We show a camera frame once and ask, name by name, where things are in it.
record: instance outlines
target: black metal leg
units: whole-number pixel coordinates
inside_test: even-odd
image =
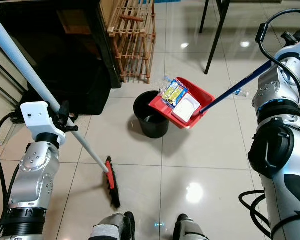
[[[24,94],[27,91],[3,66],[0,65],[0,69],[21,89],[17,90],[20,94]]]
[[[0,94],[5,97],[12,105],[18,106],[19,102],[15,100],[9,93],[7,93],[2,87],[0,87]]]
[[[224,6],[222,6],[221,19],[220,19],[220,22],[219,22],[219,25],[218,25],[218,29],[216,30],[216,34],[215,34],[212,49],[211,49],[211,52],[210,52],[210,55],[209,55],[208,63],[207,63],[206,68],[204,70],[204,74],[206,74],[206,75],[208,74],[212,59],[214,58],[214,54],[215,54],[217,44],[218,44],[218,41],[219,41],[219,38],[220,38],[222,27],[224,26],[224,22],[225,22],[225,19],[226,19],[226,16],[227,16],[229,4],[230,4],[230,0],[226,0],[224,2]]]
[[[199,30],[199,33],[201,33],[201,34],[202,34],[202,30],[204,29],[204,24],[205,24],[205,20],[206,20],[208,5],[209,5],[209,0],[205,0],[202,20],[201,20],[201,25],[200,25],[200,30]]]

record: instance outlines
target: black bristles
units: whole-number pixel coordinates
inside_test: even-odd
[[[118,185],[117,185],[116,173],[113,169],[113,165],[112,165],[110,156],[107,157],[106,161],[110,163],[111,171],[112,171],[112,175],[113,175],[113,181],[114,181],[114,189],[110,189],[109,180],[107,180],[107,183],[109,186],[108,187],[109,194],[111,196],[111,205],[113,205],[116,209],[118,209],[118,208],[120,208],[121,204],[120,204],[120,198],[119,198],[119,189],[118,189]]]

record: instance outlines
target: wooden rack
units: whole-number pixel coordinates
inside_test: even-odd
[[[107,32],[123,81],[138,78],[149,84],[156,43],[154,0],[119,0]]]

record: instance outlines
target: red tray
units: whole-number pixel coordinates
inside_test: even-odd
[[[192,82],[190,82],[182,77],[177,77],[176,79],[178,81],[180,81],[183,85],[185,85],[188,88],[188,93],[190,93],[200,103],[200,107],[193,114],[194,116],[201,109],[203,109],[205,106],[207,106],[208,104],[212,103],[215,100],[214,96],[212,96],[210,93],[206,92],[205,90],[202,90],[200,87],[194,85]],[[156,109],[159,113],[161,113],[163,116],[165,116],[167,119],[169,119],[172,123],[174,123],[180,129],[192,128],[207,113],[207,111],[205,111],[203,114],[198,114],[197,116],[192,117],[189,120],[189,122],[184,123],[172,115],[173,109],[171,107],[167,106],[167,104],[165,104],[162,101],[161,96],[156,96],[149,103],[149,106]]]

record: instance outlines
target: white pole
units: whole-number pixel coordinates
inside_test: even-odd
[[[0,23],[0,47],[5,52],[5,54],[14,63],[17,69],[22,73],[24,78],[32,85],[32,87],[37,91],[40,97],[49,102],[52,110],[55,113],[59,112],[60,104],[54,98],[54,96],[49,92],[48,88],[42,82],[40,77],[31,67],[29,62],[26,60],[24,55],[21,53],[17,45],[11,39],[5,28]],[[74,126],[75,124],[68,119],[67,126]],[[81,143],[81,145],[86,149],[86,151],[91,155],[91,157],[100,165],[105,173],[108,173],[106,165],[103,163],[101,158],[92,150],[89,143],[82,137],[78,131],[73,131],[72,134]]]

